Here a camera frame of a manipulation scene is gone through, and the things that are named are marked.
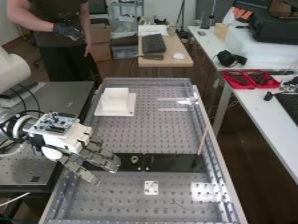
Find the white box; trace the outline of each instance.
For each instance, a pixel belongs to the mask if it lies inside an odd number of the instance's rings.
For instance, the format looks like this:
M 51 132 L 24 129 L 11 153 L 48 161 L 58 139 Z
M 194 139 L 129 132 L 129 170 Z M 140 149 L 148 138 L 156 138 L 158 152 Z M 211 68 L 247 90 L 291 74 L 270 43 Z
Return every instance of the white box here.
M 230 27 L 225 43 L 231 54 L 245 56 L 254 64 L 293 65 L 298 62 L 298 45 L 258 42 L 249 29 Z
M 102 111 L 128 111 L 128 88 L 106 88 L 101 96 Z

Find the black shirt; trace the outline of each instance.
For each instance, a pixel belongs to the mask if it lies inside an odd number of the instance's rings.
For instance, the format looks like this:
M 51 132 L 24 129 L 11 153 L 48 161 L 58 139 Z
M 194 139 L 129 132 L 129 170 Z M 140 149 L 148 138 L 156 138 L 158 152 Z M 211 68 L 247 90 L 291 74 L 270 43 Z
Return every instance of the black shirt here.
M 88 0 L 29 0 L 31 11 L 36 17 L 52 23 L 69 22 L 81 30 L 78 11 L 80 5 Z M 68 37 L 51 32 L 35 32 L 39 47 L 73 47 L 84 44 L 84 40 L 72 41 Z

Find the red tray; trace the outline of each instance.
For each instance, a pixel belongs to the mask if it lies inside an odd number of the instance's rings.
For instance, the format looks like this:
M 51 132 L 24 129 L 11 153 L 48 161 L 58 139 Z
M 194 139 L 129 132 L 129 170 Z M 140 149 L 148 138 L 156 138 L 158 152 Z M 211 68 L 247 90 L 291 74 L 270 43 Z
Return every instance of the red tray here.
M 254 82 L 255 87 L 259 89 L 279 88 L 281 83 L 271 77 L 271 75 L 262 70 L 246 70 L 245 75 Z
M 226 70 L 221 75 L 233 89 L 254 89 L 255 83 L 242 71 Z

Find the cardboard box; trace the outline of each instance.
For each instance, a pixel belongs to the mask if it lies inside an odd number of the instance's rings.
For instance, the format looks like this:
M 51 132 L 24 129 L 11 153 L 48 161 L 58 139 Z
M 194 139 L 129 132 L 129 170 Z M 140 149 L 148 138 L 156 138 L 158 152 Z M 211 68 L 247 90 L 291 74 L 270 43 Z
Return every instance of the cardboard box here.
M 108 28 L 100 28 L 97 24 L 90 25 L 90 36 L 92 36 L 92 43 L 100 44 L 106 43 L 110 41 L 109 38 L 109 29 Z
M 106 61 L 112 59 L 109 43 L 93 44 L 93 52 L 96 61 Z
M 215 23 L 214 34 L 221 38 L 222 41 L 226 39 L 229 28 L 222 23 Z

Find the hand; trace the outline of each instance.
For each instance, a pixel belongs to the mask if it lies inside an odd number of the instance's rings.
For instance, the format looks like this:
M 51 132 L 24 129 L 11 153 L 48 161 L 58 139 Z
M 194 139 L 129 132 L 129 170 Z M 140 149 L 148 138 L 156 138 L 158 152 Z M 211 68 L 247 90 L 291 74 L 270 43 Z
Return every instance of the hand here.
M 85 39 L 80 30 L 77 30 L 73 26 L 65 25 L 62 23 L 56 23 L 53 25 L 53 33 L 70 38 L 73 41 Z
M 93 53 L 93 49 L 92 49 L 92 44 L 86 44 L 86 49 L 85 49 L 84 57 L 86 57 L 88 54 L 90 54 L 90 56 L 92 56 L 93 59 L 96 60 L 94 53 Z

